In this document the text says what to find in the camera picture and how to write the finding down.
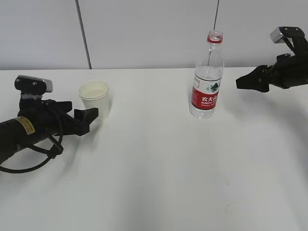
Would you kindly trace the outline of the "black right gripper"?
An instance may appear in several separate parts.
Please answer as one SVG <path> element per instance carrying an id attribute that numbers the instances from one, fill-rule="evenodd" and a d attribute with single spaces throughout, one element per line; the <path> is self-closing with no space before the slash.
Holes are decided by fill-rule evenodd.
<path id="1" fill-rule="evenodd" d="M 282 89 L 307 85 L 308 56 L 280 55 L 273 66 L 260 65 L 236 79 L 236 87 L 242 90 L 269 92 L 269 84 Z"/>

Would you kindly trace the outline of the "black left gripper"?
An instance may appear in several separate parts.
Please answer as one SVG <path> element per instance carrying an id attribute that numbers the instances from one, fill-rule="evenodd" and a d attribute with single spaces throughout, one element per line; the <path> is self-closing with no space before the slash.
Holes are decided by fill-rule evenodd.
<path id="1" fill-rule="evenodd" d="M 74 117 L 68 114 L 71 110 L 71 101 L 21 99 L 18 115 L 28 118 L 40 133 L 58 136 L 89 133 L 90 124 L 99 116 L 99 109 L 75 109 Z"/>

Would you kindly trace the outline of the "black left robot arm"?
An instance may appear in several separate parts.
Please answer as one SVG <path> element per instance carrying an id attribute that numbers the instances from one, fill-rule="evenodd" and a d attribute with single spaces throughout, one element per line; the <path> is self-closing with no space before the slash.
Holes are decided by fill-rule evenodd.
<path id="1" fill-rule="evenodd" d="M 62 154 L 63 136 L 83 136 L 98 117 L 99 109 L 74 110 L 72 102 L 43 100 L 19 111 L 18 117 L 0 124 L 0 162 L 25 148 L 55 158 Z"/>

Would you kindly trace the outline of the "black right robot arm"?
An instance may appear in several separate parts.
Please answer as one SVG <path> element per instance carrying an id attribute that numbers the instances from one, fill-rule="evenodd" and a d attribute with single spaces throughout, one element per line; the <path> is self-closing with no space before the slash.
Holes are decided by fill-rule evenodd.
<path id="1" fill-rule="evenodd" d="M 284 38 L 283 41 L 294 55 L 278 55 L 275 64 L 260 65 L 249 74 L 236 79 L 238 89 L 268 92 L 270 85 L 289 89 L 308 83 L 308 41 L 304 37 L 293 38 L 292 42 Z"/>

